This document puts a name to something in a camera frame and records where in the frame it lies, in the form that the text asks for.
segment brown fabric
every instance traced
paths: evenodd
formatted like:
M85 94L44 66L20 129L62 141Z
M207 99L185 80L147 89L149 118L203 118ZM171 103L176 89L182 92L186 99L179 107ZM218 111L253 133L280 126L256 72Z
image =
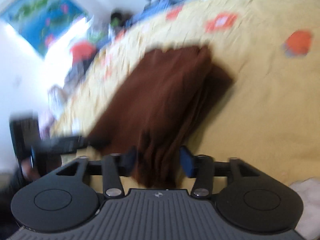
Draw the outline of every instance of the brown fabric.
M132 176L146 187L175 187L178 149L231 85L207 46L145 54L89 134L102 155L140 153Z

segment gray ribbed surface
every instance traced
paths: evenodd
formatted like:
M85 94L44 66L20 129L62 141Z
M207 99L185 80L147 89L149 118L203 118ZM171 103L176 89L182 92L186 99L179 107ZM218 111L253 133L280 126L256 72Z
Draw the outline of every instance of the gray ribbed surface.
M12 240L302 240L296 232L258 236L225 223L207 201L184 190L133 189L120 200L109 200L101 212L78 229L41 234L25 228Z

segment blue painting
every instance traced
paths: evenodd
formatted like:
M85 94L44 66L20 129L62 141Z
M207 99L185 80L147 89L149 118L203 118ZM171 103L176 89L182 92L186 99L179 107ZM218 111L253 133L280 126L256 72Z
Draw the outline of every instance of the blue painting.
M16 0L1 15L42 56L84 11L71 0Z

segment bed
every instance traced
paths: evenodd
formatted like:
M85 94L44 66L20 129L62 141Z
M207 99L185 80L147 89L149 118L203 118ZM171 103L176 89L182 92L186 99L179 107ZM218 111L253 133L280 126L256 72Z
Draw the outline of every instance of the bed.
M51 134L88 134L146 50L189 44L209 44L236 80L186 142L191 151L239 157L286 185L320 177L320 0L192 0L140 22L96 56Z

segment silver bolt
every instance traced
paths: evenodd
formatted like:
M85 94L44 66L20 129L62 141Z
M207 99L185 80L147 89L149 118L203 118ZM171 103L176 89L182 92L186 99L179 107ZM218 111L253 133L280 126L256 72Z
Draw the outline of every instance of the silver bolt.
M110 197L117 197L119 195L121 195L122 191L119 190L118 188L110 188L108 190L106 190L106 194Z
M193 194L195 194L198 197L205 197L207 195L209 195L209 190L205 189L205 188L197 188Z

